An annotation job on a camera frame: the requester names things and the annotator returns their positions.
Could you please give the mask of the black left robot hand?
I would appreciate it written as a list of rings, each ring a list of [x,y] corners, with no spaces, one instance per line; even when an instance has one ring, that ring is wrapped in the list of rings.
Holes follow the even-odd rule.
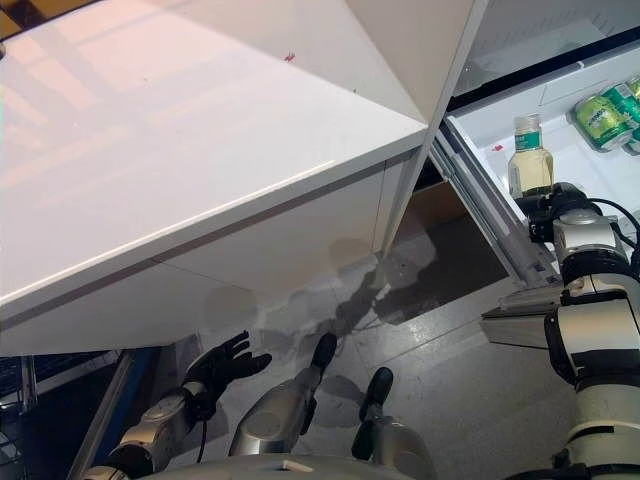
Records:
[[[182,386],[191,394],[216,401],[235,380],[256,375],[272,361],[268,353],[250,351],[249,333],[240,334],[201,354],[188,367]]]

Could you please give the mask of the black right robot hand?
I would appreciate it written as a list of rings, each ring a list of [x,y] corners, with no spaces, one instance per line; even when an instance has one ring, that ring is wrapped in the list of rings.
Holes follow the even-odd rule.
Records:
[[[515,199],[517,206],[527,216],[559,216],[574,209],[589,209],[591,202],[584,192],[568,182],[535,187]]]

